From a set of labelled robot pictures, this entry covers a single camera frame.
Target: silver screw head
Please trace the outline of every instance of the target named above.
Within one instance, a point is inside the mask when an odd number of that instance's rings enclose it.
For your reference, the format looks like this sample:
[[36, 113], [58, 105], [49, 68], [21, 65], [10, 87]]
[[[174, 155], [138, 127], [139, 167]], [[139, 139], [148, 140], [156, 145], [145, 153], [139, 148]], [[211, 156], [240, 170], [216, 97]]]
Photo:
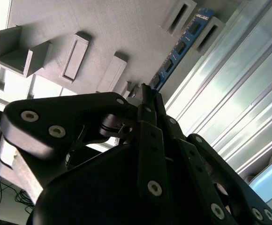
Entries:
[[33, 111], [24, 111], [22, 112], [21, 117], [27, 122], [35, 122], [39, 119], [38, 114]]
[[172, 123], [172, 124], [176, 124], [177, 121], [175, 121], [173, 118], [169, 118], [169, 121]]
[[48, 129], [48, 133], [56, 138], [62, 138], [65, 136], [66, 131], [63, 127], [60, 127], [58, 125], [53, 125]]
[[120, 98], [117, 98], [116, 101], [119, 103], [119, 104], [124, 104], [124, 101]]
[[263, 220], [263, 216], [262, 214], [259, 212], [259, 210], [257, 210], [256, 208], [252, 208], [252, 212], [254, 214], [254, 216], [259, 219], [259, 220]]
[[211, 210], [218, 219], [223, 220], [225, 218], [225, 213], [219, 205], [212, 203]]
[[162, 194], [161, 186], [154, 180], [151, 180], [147, 184], [147, 188], [154, 196], [160, 196]]
[[199, 142], [199, 143], [202, 143], [202, 142], [203, 142], [203, 140], [202, 140], [200, 137], [198, 137], [198, 136], [196, 136], [196, 140], [197, 140], [197, 142]]
[[272, 213], [267, 209], [265, 209], [264, 212], [267, 215], [267, 217], [272, 221]]
[[151, 113], [151, 109], [149, 107], [145, 107], [146, 111]]

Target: slot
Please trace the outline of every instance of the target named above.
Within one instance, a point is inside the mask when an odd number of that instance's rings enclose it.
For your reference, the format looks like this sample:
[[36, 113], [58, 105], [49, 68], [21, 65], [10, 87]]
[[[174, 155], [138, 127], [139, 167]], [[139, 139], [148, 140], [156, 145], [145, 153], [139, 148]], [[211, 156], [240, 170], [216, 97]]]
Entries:
[[176, 18], [174, 19], [173, 23], [169, 27], [169, 30], [168, 30], [169, 33], [172, 33], [174, 31], [175, 27], [180, 22], [180, 20], [182, 19], [183, 15], [185, 14], [186, 9], [187, 9], [187, 5], [183, 4], [183, 6], [181, 7], [178, 15], [176, 16]]
[[5, 76], [5, 70], [4, 69], [0, 69], [0, 90], [4, 90], [5, 89], [5, 82], [6, 82], [6, 76]]
[[170, 69], [173, 67], [173, 62], [171, 61], [171, 59], [168, 59], [167, 61], [166, 61], [166, 63], [164, 63], [164, 70], [165, 70], [165, 72], [169, 72], [170, 71]]
[[210, 31], [208, 32], [208, 34], [205, 36], [205, 38], [203, 39], [203, 41], [200, 43], [200, 45], [197, 48], [197, 50], [199, 52], [201, 52], [201, 50], [203, 49], [203, 47], [205, 46], [205, 44], [207, 43], [207, 41], [210, 39], [210, 37], [213, 35], [213, 33], [216, 31], [217, 28], [218, 28], [218, 26], [214, 25], [210, 29]]
[[28, 95], [27, 95], [27, 99], [33, 99], [34, 98], [34, 85], [35, 85], [35, 79], [36, 79], [36, 75], [32, 75], [32, 80], [30, 83], [30, 87], [29, 87], [29, 91], [28, 91]]
[[176, 52], [181, 55], [183, 53], [183, 51], [185, 50], [185, 48], [187, 47], [187, 45], [184, 42], [180, 42], [178, 44], [178, 46], [175, 48]]
[[200, 29], [201, 26], [202, 25], [199, 22], [194, 21], [188, 31], [190, 34], [196, 35], [196, 33], [198, 32], [198, 30]]

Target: blue circuit board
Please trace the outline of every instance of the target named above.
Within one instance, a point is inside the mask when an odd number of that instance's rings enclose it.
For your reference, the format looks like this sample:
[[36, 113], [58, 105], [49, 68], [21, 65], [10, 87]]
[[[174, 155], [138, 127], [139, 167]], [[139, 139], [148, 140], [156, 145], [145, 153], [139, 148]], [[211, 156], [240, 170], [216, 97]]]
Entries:
[[194, 41], [200, 35], [202, 30], [205, 28], [207, 23], [210, 21], [214, 14], [214, 11], [207, 8], [200, 8], [195, 14], [187, 29], [180, 37], [173, 50], [170, 52], [168, 57], [165, 59], [161, 68], [154, 75], [150, 81], [150, 87], [159, 92], [164, 83], [168, 80], [172, 72], [176, 69], [180, 61], [188, 52]]

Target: gray bracket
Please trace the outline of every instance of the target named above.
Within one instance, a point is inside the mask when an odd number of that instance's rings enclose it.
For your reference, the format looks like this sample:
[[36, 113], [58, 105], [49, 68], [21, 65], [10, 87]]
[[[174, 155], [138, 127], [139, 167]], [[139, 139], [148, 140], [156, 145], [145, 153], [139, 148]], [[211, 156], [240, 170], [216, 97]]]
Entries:
[[43, 67], [49, 42], [43, 42], [28, 50], [21, 48], [22, 27], [0, 30], [0, 67], [28, 77]]
[[85, 34], [78, 32], [73, 36], [69, 51], [62, 66], [60, 78], [69, 83], [72, 83], [75, 80], [87, 51], [88, 44], [89, 41], [86, 40]]
[[204, 55], [225, 27], [225, 23], [216, 17], [212, 17], [192, 45], [192, 48]]
[[126, 65], [126, 61], [114, 55], [110, 61], [110, 64], [105, 72], [102, 81], [98, 85], [97, 92], [113, 91]]
[[182, 28], [195, 9], [193, 0], [180, 0], [171, 8], [161, 28], [172, 36], [181, 36]]

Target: screw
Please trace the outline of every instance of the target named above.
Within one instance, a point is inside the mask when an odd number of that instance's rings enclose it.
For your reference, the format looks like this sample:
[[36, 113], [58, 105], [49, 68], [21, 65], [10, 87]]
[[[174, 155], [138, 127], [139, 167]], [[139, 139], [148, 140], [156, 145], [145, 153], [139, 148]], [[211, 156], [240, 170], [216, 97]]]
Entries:
[[272, 221], [272, 213], [267, 209], [265, 209], [264, 212], [267, 215], [267, 217]]
[[219, 207], [219, 205], [212, 203], [211, 210], [218, 219], [223, 220], [225, 218], [224, 211]]
[[160, 196], [162, 194], [161, 186], [154, 180], [148, 182], [147, 188], [154, 196]]
[[151, 113], [151, 109], [149, 107], [145, 107], [145, 109]]
[[173, 118], [169, 118], [169, 121], [172, 123], [172, 124], [176, 124], [177, 121], [175, 121]]
[[122, 99], [120, 99], [120, 98], [117, 98], [116, 101], [117, 101], [118, 103], [120, 103], [120, 104], [124, 104], [124, 101], [123, 101]]
[[196, 140], [197, 140], [197, 142], [199, 142], [199, 143], [202, 143], [202, 142], [203, 142], [202, 139], [201, 139], [200, 137], [198, 137], [198, 136], [196, 136]]
[[27, 122], [35, 122], [39, 119], [38, 114], [33, 111], [24, 111], [22, 112], [21, 117]]
[[65, 136], [66, 132], [65, 129], [63, 127], [57, 126], [57, 125], [53, 125], [48, 129], [48, 133], [53, 136], [53, 137], [57, 137], [57, 138], [62, 138]]
[[252, 208], [252, 212], [254, 214], [254, 216], [259, 219], [259, 220], [263, 220], [263, 216], [262, 214], [255, 208]]

